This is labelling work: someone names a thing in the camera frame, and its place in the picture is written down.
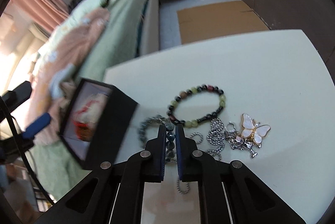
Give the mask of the pink fleece blanket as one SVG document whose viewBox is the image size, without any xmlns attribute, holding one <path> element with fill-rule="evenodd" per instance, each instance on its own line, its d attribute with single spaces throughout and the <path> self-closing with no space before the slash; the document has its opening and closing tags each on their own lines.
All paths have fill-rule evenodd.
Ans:
<svg viewBox="0 0 335 224">
<path fill-rule="evenodd" d="M 106 8 L 91 11 L 42 59 L 34 79 L 26 122 L 31 124 L 45 113 L 50 114 L 51 122 L 35 135 L 35 145 L 50 145 L 60 139 L 60 109 L 69 103 L 68 96 L 75 90 L 72 75 L 104 32 L 109 17 Z"/>
</svg>

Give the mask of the flat brown cardboard sheet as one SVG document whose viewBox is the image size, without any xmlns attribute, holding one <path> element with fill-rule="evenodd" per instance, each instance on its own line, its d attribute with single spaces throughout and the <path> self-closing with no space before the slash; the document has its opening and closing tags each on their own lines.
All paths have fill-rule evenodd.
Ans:
<svg viewBox="0 0 335 224">
<path fill-rule="evenodd" d="M 269 29 L 243 1 L 196 6 L 177 15 L 182 44 Z"/>
</svg>

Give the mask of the white butterfly pendant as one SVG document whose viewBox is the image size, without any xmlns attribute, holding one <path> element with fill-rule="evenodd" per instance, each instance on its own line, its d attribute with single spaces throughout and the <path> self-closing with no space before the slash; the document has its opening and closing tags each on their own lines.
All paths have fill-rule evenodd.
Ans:
<svg viewBox="0 0 335 224">
<path fill-rule="evenodd" d="M 242 114 L 242 131 L 241 137 L 245 140 L 252 142 L 257 147 L 262 146 L 263 139 L 267 136 L 271 126 L 256 123 L 248 114 Z"/>
</svg>

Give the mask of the silver charm cluster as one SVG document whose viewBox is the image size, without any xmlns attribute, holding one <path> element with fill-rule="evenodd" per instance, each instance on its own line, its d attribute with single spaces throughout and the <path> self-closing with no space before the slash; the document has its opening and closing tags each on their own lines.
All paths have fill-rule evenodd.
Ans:
<svg viewBox="0 0 335 224">
<path fill-rule="evenodd" d="M 239 131 L 236 129 L 236 125 L 229 121 L 224 127 L 225 140 L 231 146 L 233 150 L 247 150 L 250 153 L 251 159 L 254 159 L 258 153 L 253 149 L 254 144 L 251 141 L 240 136 Z"/>
</svg>

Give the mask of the pale green pillow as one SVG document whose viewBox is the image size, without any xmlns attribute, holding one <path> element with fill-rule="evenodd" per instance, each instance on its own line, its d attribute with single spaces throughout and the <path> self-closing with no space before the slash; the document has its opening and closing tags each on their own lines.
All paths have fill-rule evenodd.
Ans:
<svg viewBox="0 0 335 224">
<path fill-rule="evenodd" d="M 56 26 L 54 31 L 57 29 L 70 29 L 77 25 L 80 20 L 91 11 L 98 9 L 99 7 L 105 7 L 109 0 L 82 0 L 70 13 L 69 17 Z"/>
</svg>

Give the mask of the black jewelry box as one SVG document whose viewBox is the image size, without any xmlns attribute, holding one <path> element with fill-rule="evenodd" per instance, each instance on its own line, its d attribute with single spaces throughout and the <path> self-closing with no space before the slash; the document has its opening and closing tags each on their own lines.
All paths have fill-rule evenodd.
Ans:
<svg viewBox="0 0 335 224">
<path fill-rule="evenodd" d="M 72 116 L 90 95 L 108 96 L 95 130 L 76 131 Z M 60 139 L 84 170 L 102 162 L 114 163 L 138 103 L 114 85 L 83 78 L 76 89 L 60 127 Z"/>
</svg>

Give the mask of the green bed mattress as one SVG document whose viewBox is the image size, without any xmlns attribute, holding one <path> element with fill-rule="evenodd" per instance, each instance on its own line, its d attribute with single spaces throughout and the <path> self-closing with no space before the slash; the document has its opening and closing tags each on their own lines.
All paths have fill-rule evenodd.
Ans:
<svg viewBox="0 0 335 224">
<path fill-rule="evenodd" d="M 104 32 L 72 75 L 71 83 L 75 89 L 82 78 L 102 81 L 106 69 L 141 55 L 141 29 L 147 20 L 149 4 L 150 0 L 109 0 L 102 7 L 109 11 L 110 17 Z M 39 51 L 34 78 L 42 59 L 50 55 L 64 35 L 74 27 L 53 31 Z M 60 109 L 60 126 L 69 103 Z M 39 182 L 56 200 L 62 198 L 86 174 L 60 139 L 50 145 L 34 144 L 32 155 L 37 165 Z"/>
</svg>

